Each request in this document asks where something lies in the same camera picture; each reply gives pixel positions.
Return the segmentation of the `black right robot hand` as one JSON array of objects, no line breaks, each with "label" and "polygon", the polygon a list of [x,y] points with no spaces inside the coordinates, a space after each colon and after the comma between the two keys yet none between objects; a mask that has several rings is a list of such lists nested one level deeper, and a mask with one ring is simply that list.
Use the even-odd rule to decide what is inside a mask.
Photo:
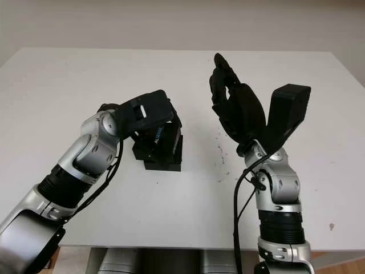
[{"label": "black right robot hand", "polygon": [[221,54],[214,55],[214,64],[209,78],[212,109],[227,135],[238,143],[237,154],[243,157],[266,127],[265,113],[251,87],[239,80]]}]

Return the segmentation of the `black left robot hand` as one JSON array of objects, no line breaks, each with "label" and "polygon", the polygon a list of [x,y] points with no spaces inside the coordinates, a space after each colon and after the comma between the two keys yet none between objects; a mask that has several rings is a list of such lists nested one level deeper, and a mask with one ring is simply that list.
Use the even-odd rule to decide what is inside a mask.
[{"label": "black left robot hand", "polygon": [[132,135],[135,141],[133,153],[137,160],[158,164],[167,164],[175,159],[181,134],[181,120],[173,104],[169,104],[173,118],[156,127],[136,131]]}]

